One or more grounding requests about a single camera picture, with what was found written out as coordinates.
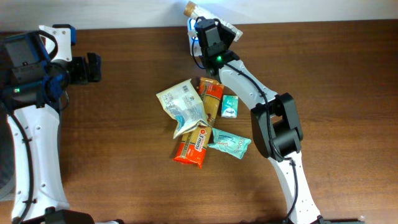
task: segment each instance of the barcode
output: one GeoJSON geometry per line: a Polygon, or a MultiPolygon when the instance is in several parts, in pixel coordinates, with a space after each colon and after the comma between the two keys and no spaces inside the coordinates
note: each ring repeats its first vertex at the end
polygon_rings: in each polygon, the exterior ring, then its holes
{"type": "Polygon", "coordinates": [[[183,86],[182,88],[184,89],[184,93],[188,93],[189,92],[189,89],[188,89],[187,86],[183,86]]]}

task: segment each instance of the teal package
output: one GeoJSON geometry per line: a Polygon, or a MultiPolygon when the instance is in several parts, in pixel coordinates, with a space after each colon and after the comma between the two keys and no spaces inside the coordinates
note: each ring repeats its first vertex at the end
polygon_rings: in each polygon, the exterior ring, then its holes
{"type": "Polygon", "coordinates": [[[214,143],[208,144],[208,147],[226,152],[232,156],[242,159],[247,151],[250,139],[227,133],[225,131],[213,128],[214,143]]]}
{"type": "Polygon", "coordinates": [[[221,117],[236,118],[238,116],[238,96],[223,96],[223,104],[221,106],[221,117]]]}

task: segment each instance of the plastic package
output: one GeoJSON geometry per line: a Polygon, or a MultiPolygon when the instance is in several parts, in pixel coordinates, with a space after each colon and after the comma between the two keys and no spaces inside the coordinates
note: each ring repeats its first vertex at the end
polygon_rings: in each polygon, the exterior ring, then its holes
{"type": "MultiPolygon", "coordinates": [[[[200,78],[199,95],[205,105],[207,122],[214,125],[224,85],[216,80],[200,78]]],[[[211,135],[211,127],[199,127],[191,133],[184,134],[175,161],[184,164],[197,164],[202,167],[205,159],[207,143],[211,135]]]]}
{"type": "Polygon", "coordinates": [[[238,96],[223,96],[223,105],[221,107],[221,117],[236,118],[238,116],[238,96]]]}
{"type": "Polygon", "coordinates": [[[177,120],[174,136],[193,131],[199,125],[208,126],[203,102],[191,84],[191,79],[157,93],[160,103],[171,118],[177,120]]]}
{"type": "Polygon", "coordinates": [[[209,147],[218,149],[221,152],[227,152],[238,159],[243,158],[244,153],[251,143],[250,139],[230,134],[216,128],[213,128],[213,136],[214,143],[209,144],[209,147]]]}

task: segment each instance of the brown cap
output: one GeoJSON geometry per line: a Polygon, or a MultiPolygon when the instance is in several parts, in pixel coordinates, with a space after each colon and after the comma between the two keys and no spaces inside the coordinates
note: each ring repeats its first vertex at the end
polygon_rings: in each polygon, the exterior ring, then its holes
{"type": "Polygon", "coordinates": [[[196,6],[195,3],[189,1],[187,6],[185,6],[184,15],[190,17],[191,14],[193,13],[193,10],[195,10],[195,6],[196,6]]]}

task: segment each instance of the small teal box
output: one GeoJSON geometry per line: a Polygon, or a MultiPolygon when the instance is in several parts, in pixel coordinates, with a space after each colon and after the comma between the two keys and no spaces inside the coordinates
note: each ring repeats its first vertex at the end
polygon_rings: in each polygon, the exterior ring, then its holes
{"type": "Polygon", "coordinates": [[[236,118],[238,116],[238,96],[223,96],[223,105],[221,106],[221,117],[236,118]]]}

